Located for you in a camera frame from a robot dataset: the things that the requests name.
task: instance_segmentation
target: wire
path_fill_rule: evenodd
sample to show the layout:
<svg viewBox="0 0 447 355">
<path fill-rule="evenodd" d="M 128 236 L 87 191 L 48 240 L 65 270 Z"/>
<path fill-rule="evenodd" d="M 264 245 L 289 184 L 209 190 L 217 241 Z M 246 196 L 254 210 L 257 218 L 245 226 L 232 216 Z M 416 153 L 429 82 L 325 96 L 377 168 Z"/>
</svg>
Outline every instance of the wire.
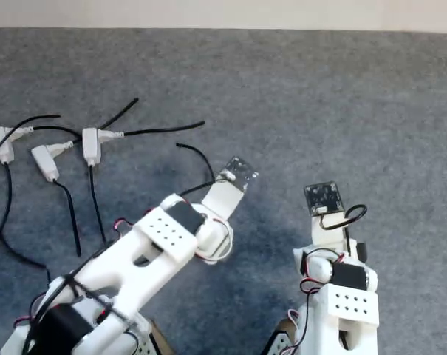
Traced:
<svg viewBox="0 0 447 355">
<path fill-rule="evenodd" d="M 309 301 L 310 301 L 310 295 L 312 294 L 316 294 L 318 292 L 320 288 L 311 288 L 310 291 L 307 294 L 307 313 L 305 314 L 305 325 L 304 325 L 304 331 L 302 333 L 302 336 L 300 338 L 300 340 L 298 342 L 296 342 L 294 345 L 291 346 L 287 346 L 284 349 L 281 350 L 281 352 L 279 353 L 279 355 L 283 355 L 286 351 L 291 350 L 290 354 L 288 355 L 293 355 L 298 347 L 300 346 L 300 344 L 304 341 L 305 336 L 307 335 L 307 329 L 308 329 L 308 325 L 309 325 Z"/>
<path fill-rule="evenodd" d="M 55 130 L 55 131 L 63 131 L 74 135 L 77 139 L 82 139 L 82 135 L 75 131 L 74 129 L 70 129 L 62 126 L 35 126 L 33 127 L 35 131 L 43 131 L 43 130 Z"/>
<path fill-rule="evenodd" d="M 100 215 L 100 210 L 98 209 L 97 197 L 95 196 L 95 184 L 93 181 L 93 166 L 89 166 L 89 177 L 90 177 L 90 191 L 92 192 L 93 205 L 95 206 L 95 214 L 97 215 L 98 226 L 100 227 L 102 241 L 106 243 L 105 231 L 103 230 L 102 217 Z"/>
<path fill-rule="evenodd" d="M 169 128 L 154 128 L 154 129 L 140 129 L 137 131 L 125 132 L 125 137 L 129 137 L 131 135 L 145 135 L 149 133 L 168 133 L 168 132 L 179 132 L 185 131 L 187 129 L 194 129 L 200 126 L 203 126 L 205 121 L 200 121 L 195 124 L 189 124 L 187 126 L 179 126 L 179 127 L 169 127 Z"/>
<path fill-rule="evenodd" d="M 359 206 L 359 205 L 353 206 L 352 208 L 348 209 L 348 210 L 345 212 L 345 214 L 344 214 L 345 219 L 349 217 L 349 215 L 351 214 L 351 212 L 353 212 L 353 211 L 355 211 L 355 210 L 357 209 L 357 206 Z M 346 240 L 346 242 L 347 242 L 347 251 L 348 251 L 348 255 L 351 256 L 351 238 L 349 237 L 348 226 L 346 226 L 346 227 L 343 229 L 343 233 L 344 233 L 344 238 L 345 238 L 345 240 Z"/>
<path fill-rule="evenodd" d="M 123 217 L 121 217 L 121 218 L 118 218 L 116 221 L 115 221 L 115 223 L 113 223 L 113 230 L 114 231 L 116 231 L 117 233 L 118 233 L 118 239 L 120 239 L 123 235 L 121 234 L 121 232 L 118 230 L 118 227 L 120 226 L 120 224 L 121 223 L 126 223 L 127 225 L 128 225 L 128 227 L 132 227 L 133 226 L 133 224 L 132 223 L 130 223 L 130 222 L 128 222 L 127 220 L 126 220 L 126 218 L 123 218 Z"/>
<path fill-rule="evenodd" d="M 349 350 L 348 349 L 348 342 L 347 342 L 347 333 L 346 333 L 346 331 L 340 331 L 340 339 L 341 339 L 341 343 L 343 344 L 343 348 L 345 350 Z"/>
<path fill-rule="evenodd" d="M 24 322 L 25 320 L 30 320 L 28 316 L 21 316 L 15 319 L 15 322 L 13 322 L 13 328 L 16 328 L 19 323 Z"/>
<path fill-rule="evenodd" d="M 132 355 L 135 355 L 137 353 L 137 349 L 140 347 L 140 340 L 136 337 L 136 334 L 133 334 L 131 331 L 125 331 L 125 334 L 128 334 L 136 342 L 136 348 L 132 353 Z"/>
<path fill-rule="evenodd" d="M 322 216 L 320 216 L 320 227 L 322 229 L 324 229 L 325 231 L 332 231 L 333 229 L 338 229 L 338 228 L 341 228 L 341 227 L 345 227 L 345 226 L 350 225 L 351 223 L 356 222 L 357 220 L 360 220 L 366 214 L 366 212 L 368 212 L 367 206 L 361 204 L 361 205 L 354 205 L 352 208 L 350 208 L 347 211 L 347 213 L 348 212 L 351 213 L 351 212 L 355 211 L 356 209 L 361 209 L 361 212 L 358 213 L 353 218 L 350 218 L 350 219 L 345 220 L 344 222 L 341 222 L 341 223 L 338 223 L 338 224 L 334 224 L 332 226 L 324 226 L 324 224 L 323 224 L 324 214 L 323 214 Z"/>
<path fill-rule="evenodd" d="M 8 191 L 8 197 L 7 197 L 7 207 L 5 208 L 3 218 L 0 222 L 0 232 L 3 232 L 4 227 L 7 225 L 8 217 L 10 216 L 10 210 L 11 210 L 11 203 L 13 202 L 13 182 L 11 178 L 11 171 L 10 166 L 8 163 L 2 164 L 4 167 L 4 172 L 7 174 L 7 191 Z"/>
<path fill-rule="evenodd" d="M 205 156 L 205 154 L 203 154 L 203 152 L 201 150 L 197 149 L 194 146 L 189 146 L 188 144 L 184 144 L 184 143 L 176 143 L 176 146 L 178 148 L 190 149 L 190 150 L 196 152 L 198 155 L 200 155 L 200 157 L 202 157 L 203 161 L 205 161 L 205 164 L 207 165 L 208 171 L 210 172 L 211 181 L 215 182 L 214 170 L 212 169 L 212 167 L 210 165 L 210 162 L 208 161 L 207 157 Z"/>
<path fill-rule="evenodd" d="M 40 294 L 38 294 L 37 296 L 35 296 L 33 298 L 33 300 L 30 303 L 30 307 L 28 308 L 28 317 L 30 318 L 30 320 L 34 319 L 34 315 L 33 315 L 33 308 L 34 308 L 34 304 L 36 302 L 38 302 L 38 300 L 43 297 L 46 294 L 46 292 L 41 292 Z"/>
<path fill-rule="evenodd" d="M 309 291 L 304 290 L 304 288 L 303 288 L 302 286 L 303 286 L 305 283 L 317 283 L 317 284 L 319 284 L 319 285 L 324 285 L 323 283 L 321 283 L 321 282 L 319 282 L 319 281 L 313 279 L 312 277 L 305 277 L 304 279 L 302 279 L 302 281 L 301 281 L 300 284 L 299 284 L 300 291 L 302 291 L 302 292 L 305 293 L 305 294 L 307 294 L 308 292 L 310 292 L 310 290 L 312 289 L 312 288 L 311 288 Z"/>
<path fill-rule="evenodd" d="M 292 322 L 292 324 L 294 324 L 294 327 L 296 327 L 296 332 L 298 331 L 298 325 L 297 325 L 297 320 L 293 319 L 292 314 L 296 315 L 296 318 L 298 319 L 298 312 L 295 309 L 289 309 L 287 311 L 287 318 L 289 319 L 289 321 Z"/>
<path fill-rule="evenodd" d="M 0 148 L 3 145 L 4 142 L 7 141 L 7 139 L 21 126 L 27 124 L 28 122 L 35 121 L 35 120 L 41 120 L 43 118 L 60 118 L 61 115 L 41 115 L 41 116 L 33 116 L 30 118 L 27 118 L 26 120 L 21 121 L 19 124 L 16 124 L 11 131 L 9 131 L 3 139 L 0 141 Z"/>
<path fill-rule="evenodd" d="M 129 104 L 127 104 L 118 114 L 110 118 L 107 122 L 100 126 L 100 129 L 105 129 L 108 126 L 111 126 L 114 122 L 118 121 L 125 113 L 127 113 L 140 99 L 134 98 Z"/>
<path fill-rule="evenodd" d="M 48 283 L 51 282 L 51 273 L 50 273 L 49 269 L 47 268 L 47 266 L 45 264 L 40 263 L 38 261 L 35 261 L 33 259 L 30 259 L 29 257 L 25 257 L 23 254 L 17 252 L 15 249 L 13 249 L 13 247 L 5 239 L 5 237 L 3 235 L 3 232 L 1 230 L 0 230 L 0 240 L 4 244 L 5 248 L 8 250 L 8 252 L 15 259 L 17 259 L 19 262 L 31 265 L 31 266 L 33 266 L 35 268 L 40 268 L 42 270 L 45 270 L 46 274 L 47 274 L 47 282 Z"/>
<path fill-rule="evenodd" d="M 72 221 L 72 230 L 74 231 L 74 240 L 75 240 L 75 250 L 77 252 L 77 256 L 82 256 L 82 248 L 81 248 L 81 239 L 78 235 L 78 229 L 77 229 L 77 220 L 75 219 L 75 210 L 74 210 L 74 202 L 72 201 L 72 195 L 70 194 L 67 187 L 60 184 L 57 180 L 53 180 L 52 183 L 59 186 L 61 189 L 64 190 L 64 192 L 67 195 L 67 202 L 69 204 L 69 212 L 70 212 L 70 220 Z"/>
<path fill-rule="evenodd" d="M 186 195 L 188 195 L 188 194 L 190 194 L 190 193 L 192 193 L 192 192 L 199 191 L 199 190 L 201 190 L 201 189 L 204 189 L 205 187 L 212 186 L 214 183 L 222 183 L 222 182 L 224 182 L 224 181 L 228 181 L 228 180 L 226 180 L 226 179 L 216 179 L 215 181 L 208 181 L 208 182 L 206 182 L 206 183 L 201 183 L 200 185 L 197 185 L 197 186 L 195 186 L 195 187 L 192 187 L 191 189 L 187 189 L 187 190 L 185 190 L 185 191 L 182 191 L 182 192 L 179 194 L 179 196 L 180 196 L 180 197 L 184 197 L 184 196 L 186 196 Z"/>
</svg>

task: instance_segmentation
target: white plug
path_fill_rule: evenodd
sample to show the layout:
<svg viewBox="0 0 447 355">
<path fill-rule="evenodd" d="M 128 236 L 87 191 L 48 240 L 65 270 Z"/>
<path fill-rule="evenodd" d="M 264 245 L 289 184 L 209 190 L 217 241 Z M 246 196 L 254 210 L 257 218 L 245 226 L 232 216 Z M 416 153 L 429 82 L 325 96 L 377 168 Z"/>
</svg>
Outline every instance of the white plug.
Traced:
<svg viewBox="0 0 447 355">
<path fill-rule="evenodd" d="M 124 132 L 102 131 L 96 128 L 84 128 L 82 130 L 83 158 L 89 166 L 95 166 L 101 162 L 101 144 L 117 138 L 123 138 Z"/>
<path fill-rule="evenodd" d="M 13 141 L 18 138 L 31 133 L 33 131 L 33 127 L 23 127 L 18 128 L 15 132 L 1 145 L 0 147 L 0 161 L 2 164 L 11 163 L 15 160 L 15 152 L 13 151 L 13 145 L 11 144 Z M 11 132 L 11 128 L 8 127 L 0 127 L 0 142 L 3 138 Z"/>
<path fill-rule="evenodd" d="M 59 178 L 58 167 L 55 165 L 54 158 L 60 155 L 64 150 L 72 148 L 74 143 L 51 144 L 49 146 L 37 146 L 31 149 L 34 160 L 41 170 L 42 175 L 50 183 Z"/>
</svg>

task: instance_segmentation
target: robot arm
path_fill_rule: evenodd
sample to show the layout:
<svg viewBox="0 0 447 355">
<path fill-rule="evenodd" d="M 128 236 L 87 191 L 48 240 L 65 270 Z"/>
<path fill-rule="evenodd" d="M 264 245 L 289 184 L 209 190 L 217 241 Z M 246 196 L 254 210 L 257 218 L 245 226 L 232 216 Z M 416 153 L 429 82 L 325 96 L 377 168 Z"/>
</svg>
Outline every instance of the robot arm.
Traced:
<svg viewBox="0 0 447 355">
<path fill-rule="evenodd" d="M 227 219 L 256 176 L 246 162 L 233 158 L 201 204 L 190 204 L 178 195 L 168 196 L 134 224 L 131 231 L 77 272 L 74 276 L 77 285 L 86 286 L 90 291 L 113 287 L 118 293 L 113 299 L 113 312 L 91 331 L 81 334 L 80 339 L 75 339 L 75 344 L 67 345 L 71 349 L 69 354 L 103 354 L 130 328 L 139 310 L 194 255 L 210 264 L 227 257 L 233 245 L 233 229 Z M 150 260 L 149 263 L 135 265 L 142 256 Z M 51 310 L 85 293 L 80 287 L 64 287 L 64 278 L 59 277 L 51 282 L 38 309 Z M 36 343 L 41 341 L 37 334 L 34 337 Z M 7 352 L 6 347 L 7 344 L 2 354 L 21 354 Z"/>
<path fill-rule="evenodd" d="M 378 276 L 365 264 L 365 245 L 349 238 L 347 231 L 366 207 L 357 205 L 361 213 L 349 219 L 354 208 L 344 211 L 335 183 L 307 186 L 305 194 L 313 244 L 293 253 L 307 303 L 289 312 L 298 314 L 292 341 L 276 331 L 262 354 L 376 355 Z"/>
</svg>

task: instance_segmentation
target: white plastic part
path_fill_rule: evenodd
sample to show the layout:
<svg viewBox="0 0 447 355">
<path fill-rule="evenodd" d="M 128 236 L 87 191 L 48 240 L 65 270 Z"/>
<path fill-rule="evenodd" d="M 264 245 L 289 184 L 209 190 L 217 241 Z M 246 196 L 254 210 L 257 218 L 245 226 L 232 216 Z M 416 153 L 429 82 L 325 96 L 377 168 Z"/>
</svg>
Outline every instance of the white plastic part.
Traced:
<svg viewBox="0 0 447 355">
<path fill-rule="evenodd" d="M 95 166 L 101 162 L 101 144 L 117 138 L 123 138 L 123 132 L 103 131 L 96 128 L 82 130 L 83 158 L 89 166 Z"/>
<path fill-rule="evenodd" d="M 95 166 L 100 163 L 102 151 L 96 128 L 82 129 L 82 152 L 83 158 L 89 166 Z"/>
<path fill-rule="evenodd" d="M 344 222 L 344 212 L 324 214 L 324 226 L 333 226 Z M 327 231 L 320 227 L 320 216 L 312 217 L 312 243 L 315 246 L 325 246 L 327 244 L 343 243 L 343 229 L 337 228 Z"/>
<path fill-rule="evenodd" d="M 5 127 L 0 127 L 0 142 L 7 135 L 7 129 Z M 11 163 L 15 160 L 15 152 L 13 151 L 13 145 L 11 140 L 6 140 L 0 147 L 0 161 L 5 163 Z"/>
<path fill-rule="evenodd" d="M 299 310 L 296 337 L 304 330 L 307 305 Z M 296 354 L 377 355 L 378 296 L 374 292 L 325 285 L 310 300 L 307 335 Z M 347 332 L 349 350 L 343 349 L 339 331 Z"/>
<path fill-rule="evenodd" d="M 319 281 L 320 283 L 328 283 L 332 278 L 332 264 L 324 257 L 310 255 L 307 266 L 309 276 Z"/>
<path fill-rule="evenodd" d="M 202 200 L 202 205 L 227 220 L 244 196 L 244 192 L 227 181 L 214 183 Z"/>
<path fill-rule="evenodd" d="M 18 128 L 0 147 L 0 161 L 1 163 L 11 163 L 15 160 L 15 152 L 13 151 L 12 142 L 16 139 L 31 133 L 33 131 L 32 127 L 22 127 Z M 3 138 L 11 132 L 11 128 L 0 127 L 0 142 Z"/>
<path fill-rule="evenodd" d="M 31 153 L 39 170 L 41 170 L 44 178 L 50 183 L 59 179 L 59 171 L 55 165 L 54 158 L 73 145 L 73 142 L 68 141 L 66 143 L 52 144 L 49 146 L 37 146 L 31 149 Z"/>
</svg>

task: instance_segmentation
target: white bracket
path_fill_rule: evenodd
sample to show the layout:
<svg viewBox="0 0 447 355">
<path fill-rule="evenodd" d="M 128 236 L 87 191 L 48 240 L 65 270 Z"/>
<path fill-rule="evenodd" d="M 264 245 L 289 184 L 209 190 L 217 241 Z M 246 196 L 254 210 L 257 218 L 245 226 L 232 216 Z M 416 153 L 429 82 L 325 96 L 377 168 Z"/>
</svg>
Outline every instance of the white bracket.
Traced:
<svg viewBox="0 0 447 355">
<path fill-rule="evenodd" d="M 377 355 L 379 326 L 378 295 L 375 292 L 327 284 L 310 302 L 308 332 L 297 350 L 312 355 Z M 305 323 L 306 305 L 299 310 L 299 329 Z M 347 332 L 349 350 L 340 343 Z"/>
</svg>

